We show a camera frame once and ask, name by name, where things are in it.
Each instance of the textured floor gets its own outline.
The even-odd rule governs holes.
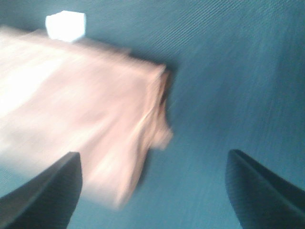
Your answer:
[[[239,148],[305,189],[303,0],[2,0],[0,23],[35,30],[61,10],[87,14],[91,38],[174,70],[175,136],[151,151],[119,213],[81,199],[69,229],[236,229],[224,188]],[[24,179],[0,168],[0,194]]]

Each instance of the white object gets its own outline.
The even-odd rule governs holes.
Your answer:
[[[46,28],[51,39],[73,42],[85,35],[86,14],[66,11],[46,17]]]

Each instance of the pink cloth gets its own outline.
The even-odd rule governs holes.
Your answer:
[[[80,152],[82,194],[112,208],[134,191],[147,151],[172,137],[164,65],[90,40],[0,30],[0,164],[34,176]]]

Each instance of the teal surface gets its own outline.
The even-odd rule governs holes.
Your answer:
[[[174,138],[151,151],[121,212],[81,199],[69,229],[237,229],[225,192],[239,148],[305,189],[303,0],[1,0],[0,23],[43,29],[61,10],[87,14],[87,36],[174,72]],[[0,194],[21,178],[0,170]]]

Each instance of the fabric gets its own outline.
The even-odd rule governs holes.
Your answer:
[[[305,228],[305,191],[244,152],[229,152],[225,182],[244,229]]]
[[[84,194],[113,208],[126,203],[148,149],[172,136],[165,66],[39,32],[3,28],[0,42],[0,163],[31,176],[80,152]]]
[[[82,187],[79,153],[69,152],[0,198],[1,229],[65,229]]]
[[[224,185],[232,148],[305,190],[304,0],[2,0],[0,23],[45,30],[62,10],[173,73],[170,144],[149,152],[122,211],[81,198],[70,229],[241,229]],[[0,193],[24,180],[0,166]]]

